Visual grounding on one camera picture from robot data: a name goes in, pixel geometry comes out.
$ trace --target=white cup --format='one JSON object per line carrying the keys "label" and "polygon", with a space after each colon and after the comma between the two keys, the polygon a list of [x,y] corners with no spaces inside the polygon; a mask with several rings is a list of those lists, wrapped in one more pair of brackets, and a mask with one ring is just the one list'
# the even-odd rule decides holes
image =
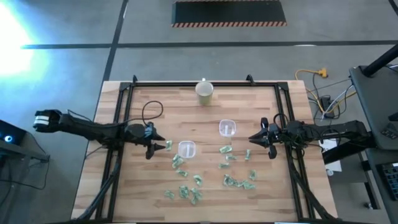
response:
{"label": "white cup", "polygon": [[206,79],[202,78],[201,82],[198,82],[195,87],[195,91],[199,99],[199,104],[209,105],[211,101],[211,96],[213,95],[213,90],[213,84],[207,82]]}

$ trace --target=black floor stripe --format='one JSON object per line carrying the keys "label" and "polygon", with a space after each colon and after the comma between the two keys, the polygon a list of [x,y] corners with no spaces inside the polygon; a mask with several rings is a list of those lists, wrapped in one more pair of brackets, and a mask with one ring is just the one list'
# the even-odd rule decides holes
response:
{"label": "black floor stripe", "polygon": [[182,48],[182,47],[288,47],[297,45],[355,46],[395,45],[398,40],[352,40],[352,41],[283,41],[283,42],[174,42],[174,43],[130,43],[118,44],[120,49]]}
{"label": "black floor stripe", "polygon": [[107,49],[112,44],[27,44],[21,49]]}
{"label": "black floor stripe", "polygon": [[395,45],[398,40],[338,40],[338,41],[281,41],[281,42],[171,42],[171,43],[125,43],[125,44],[32,44],[21,49],[111,49],[113,62],[116,49],[182,48],[182,47],[288,47],[296,45],[354,46]]}
{"label": "black floor stripe", "polygon": [[111,76],[112,65],[114,61],[114,56],[116,55],[116,49],[118,48],[118,42],[120,38],[120,33],[122,31],[123,22],[124,22],[124,15],[126,13],[127,4],[129,0],[123,0],[122,8],[119,13],[118,24],[116,25],[116,29],[113,35],[112,47],[109,51],[108,61],[106,62],[105,72],[102,81],[108,81]]}
{"label": "black floor stripe", "polygon": [[397,4],[394,0],[388,0],[390,2],[390,5],[392,7],[392,9],[396,12],[397,16],[398,16],[398,7]]}

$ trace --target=concrete floor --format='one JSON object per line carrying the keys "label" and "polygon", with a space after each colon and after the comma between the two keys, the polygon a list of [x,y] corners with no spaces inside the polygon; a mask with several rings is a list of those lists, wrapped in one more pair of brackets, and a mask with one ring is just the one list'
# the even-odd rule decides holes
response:
{"label": "concrete floor", "polygon": [[[120,43],[232,41],[348,41],[394,40],[398,16],[387,0],[281,0],[287,27],[201,28],[170,27],[174,0],[130,0]],[[42,109],[71,109],[93,118],[109,49],[19,50],[23,44],[110,44],[122,0],[0,1],[0,119],[35,134],[51,155],[44,190],[21,187],[9,223],[48,223],[70,218],[87,141],[65,133],[41,134],[32,129],[34,113]],[[206,47],[118,49],[110,80],[291,80],[298,69],[328,69],[325,86],[348,77],[348,69],[366,65],[391,45],[323,47]],[[313,88],[312,76],[302,74]],[[350,85],[320,90],[336,97]],[[334,123],[366,122],[356,96]],[[26,182],[40,185],[42,175]],[[384,210],[367,210],[363,185],[333,184],[340,218],[388,223]]]}

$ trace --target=green plastic piece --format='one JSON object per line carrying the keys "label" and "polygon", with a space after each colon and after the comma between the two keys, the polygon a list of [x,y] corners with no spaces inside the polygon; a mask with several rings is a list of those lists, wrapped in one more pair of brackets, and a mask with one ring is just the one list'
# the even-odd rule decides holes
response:
{"label": "green plastic piece", "polygon": [[254,184],[250,184],[247,180],[244,180],[243,181],[243,188],[245,190],[256,189],[256,186]]}
{"label": "green plastic piece", "polygon": [[236,156],[232,154],[227,154],[225,155],[225,160],[230,161],[230,160],[236,160]]}
{"label": "green plastic piece", "polygon": [[257,172],[256,172],[256,170],[250,170],[249,178],[250,178],[251,180],[253,180],[253,181],[257,178]]}
{"label": "green plastic piece", "polygon": [[203,184],[203,179],[199,176],[199,175],[194,175],[193,179],[195,180],[195,182],[197,183],[197,185],[199,187],[201,187],[201,185]]}
{"label": "green plastic piece", "polygon": [[232,151],[232,146],[224,146],[220,148],[220,153],[224,154]]}
{"label": "green plastic piece", "polygon": [[225,169],[225,168],[228,168],[229,167],[229,163],[227,162],[227,163],[224,163],[224,164],[219,164],[218,165],[218,168],[219,169]]}
{"label": "green plastic piece", "polygon": [[179,189],[180,197],[181,198],[189,198],[189,189],[185,185],[181,185]]}
{"label": "green plastic piece", "polygon": [[173,145],[173,141],[172,140],[166,141],[166,151],[171,151],[172,150],[172,145]]}
{"label": "green plastic piece", "polygon": [[176,155],[173,157],[172,162],[174,163],[174,162],[176,162],[178,159],[181,159],[181,156],[179,156],[178,154],[176,154]]}
{"label": "green plastic piece", "polygon": [[225,174],[224,175],[224,185],[225,186],[238,186],[239,182],[232,178],[230,175]]}
{"label": "green plastic piece", "polygon": [[175,168],[179,167],[183,163],[184,163],[184,160],[179,158],[177,161],[173,162],[172,167],[173,167],[173,169],[175,169]]}
{"label": "green plastic piece", "polygon": [[179,168],[178,168],[175,172],[178,173],[178,174],[180,174],[180,175],[183,176],[183,177],[187,177],[187,175],[188,175],[188,172],[187,172],[187,171],[181,170],[181,169],[179,169]]}
{"label": "green plastic piece", "polygon": [[250,149],[246,150],[246,156],[244,157],[244,160],[250,160]]}
{"label": "green plastic piece", "polygon": [[166,191],[164,192],[164,196],[165,196],[165,197],[168,197],[168,198],[171,199],[171,200],[174,200],[174,193],[171,192],[170,190],[166,190]]}
{"label": "green plastic piece", "polygon": [[173,169],[177,168],[178,166],[180,166],[181,164],[184,163],[184,160],[178,155],[176,154],[172,160],[173,164],[172,167]]}
{"label": "green plastic piece", "polygon": [[192,205],[196,205],[197,202],[202,199],[202,194],[196,188],[192,188],[191,192],[192,192],[192,195],[193,195],[193,197],[191,199],[191,204]]}

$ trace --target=butcher block tabletop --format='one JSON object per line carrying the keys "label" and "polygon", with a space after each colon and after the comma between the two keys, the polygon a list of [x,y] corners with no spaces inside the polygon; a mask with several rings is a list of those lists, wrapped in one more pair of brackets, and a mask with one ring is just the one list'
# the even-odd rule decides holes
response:
{"label": "butcher block tabletop", "polygon": [[[304,82],[287,82],[295,119],[313,123]],[[96,122],[113,122],[119,84],[120,82],[104,82]],[[268,149],[248,141],[249,136],[260,130],[262,117],[272,122],[278,113],[272,87],[216,86],[209,106],[198,104],[194,87],[135,87],[130,118],[141,118],[142,107],[151,100],[160,101],[164,106],[163,114],[152,122],[161,136],[173,141],[172,150],[156,151],[153,158],[147,160],[146,148],[125,144],[114,222],[297,221],[284,145],[276,144],[278,155],[271,160]],[[121,118],[124,116],[124,107],[125,103],[121,108]],[[158,104],[149,104],[145,117],[155,116],[159,112]],[[220,136],[219,123],[222,119],[236,122],[237,130],[233,137]],[[172,168],[172,158],[177,153],[180,141],[193,141],[196,144],[195,157],[185,159],[180,166],[189,172],[187,177],[177,174]],[[158,144],[165,145],[165,142],[160,141]],[[230,161],[229,168],[219,169],[218,165],[226,162],[225,156],[219,152],[219,148],[225,145],[233,147],[232,154],[237,156],[237,160]],[[90,142],[87,153],[99,146],[97,142]],[[245,161],[247,149],[251,150],[251,159]],[[85,160],[72,218],[81,215],[98,193],[105,160],[106,149],[96,151]],[[312,192],[328,212],[337,217],[319,147],[306,148],[304,161]],[[257,171],[255,181],[249,179],[252,169]],[[225,174],[238,181],[248,180],[256,189],[227,187],[223,185]],[[201,187],[195,183],[194,175],[203,178]],[[186,185],[189,189],[196,187],[203,194],[202,200],[192,205],[190,199],[180,198],[178,188],[181,185]],[[164,196],[166,190],[175,194],[174,200]],[[302,193],[300,198],[303,210],[306,211]],[[108,199],[109,194],[104,203],[104,217],[108,211]]]}

